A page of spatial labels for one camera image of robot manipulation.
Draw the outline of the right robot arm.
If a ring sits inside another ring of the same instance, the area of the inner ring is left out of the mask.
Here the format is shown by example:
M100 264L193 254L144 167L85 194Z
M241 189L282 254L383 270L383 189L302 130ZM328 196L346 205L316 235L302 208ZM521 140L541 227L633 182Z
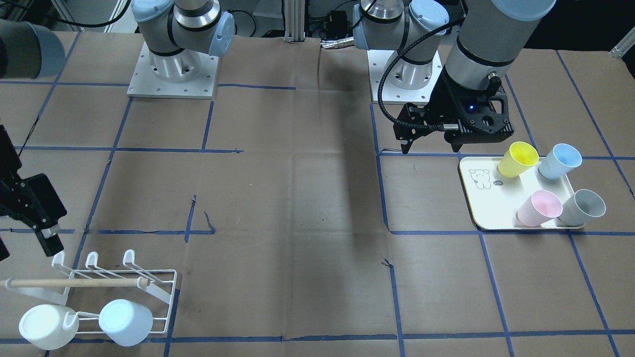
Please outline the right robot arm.
M132 0L144 47L127 91L132 97L210 99L218 62L231 47L234 18L217 0ZM65 51L49 29L29 22L1 21L2 79L59 75ZM44 174L21 178L20 157L1 129L1 215L33 229L43 252L64 250L59 219L66 209Z

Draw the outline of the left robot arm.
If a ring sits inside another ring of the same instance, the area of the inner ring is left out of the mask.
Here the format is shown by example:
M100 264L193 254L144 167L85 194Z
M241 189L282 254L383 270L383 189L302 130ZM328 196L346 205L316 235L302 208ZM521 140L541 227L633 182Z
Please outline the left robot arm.
M415 140L443 132L454 152L464 144L499 143L514 133L502 79L553 0L468 0L451 19L435 0L361 0L353 9L357 48L388 50L378 83L378 104L393 124L401 152ZM384 106L385 85L414 90L433 68L442 37L459 32L424 106L404 104L398 116Z

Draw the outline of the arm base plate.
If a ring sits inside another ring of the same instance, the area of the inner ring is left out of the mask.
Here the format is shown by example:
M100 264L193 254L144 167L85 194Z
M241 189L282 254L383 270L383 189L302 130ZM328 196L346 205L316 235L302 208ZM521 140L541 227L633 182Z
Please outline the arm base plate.
M220 57L191 50L161 57L143 44L127 95L148 99L211 100L216 94L220 62Z
M394 51L369 50L368 71L372 102L379 103L378 88L380 80L390 61L395 57ZM442 72L442 59L435 52L432 61L424 65L413 65L400 61L390 71L382 90L384 104L413 103L425 105L429 102L435 84Z

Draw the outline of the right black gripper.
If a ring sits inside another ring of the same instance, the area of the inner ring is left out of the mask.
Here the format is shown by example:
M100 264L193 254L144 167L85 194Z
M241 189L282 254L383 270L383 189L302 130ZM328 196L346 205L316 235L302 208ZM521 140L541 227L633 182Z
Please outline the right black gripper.
M6 128L0 125L0 212L31 228L46 257L64 250L58 232L59 219L66 216L50 179L45 174L20 179L17 171L22 167ZM0 261L10 253L0 239Z

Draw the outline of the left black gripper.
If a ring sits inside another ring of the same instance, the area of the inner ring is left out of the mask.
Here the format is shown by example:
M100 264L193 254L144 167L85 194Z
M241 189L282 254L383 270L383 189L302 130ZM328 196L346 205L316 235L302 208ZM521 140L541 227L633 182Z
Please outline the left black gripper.
M395 139L400 141L404 155L415 140L435 131L444 133L454 153L459 153L464 144L498 143L510 138L514 127L501 78L487 75L485 90L472 90L456 83L443 69L429 103L422 108L404 104L394 124Z

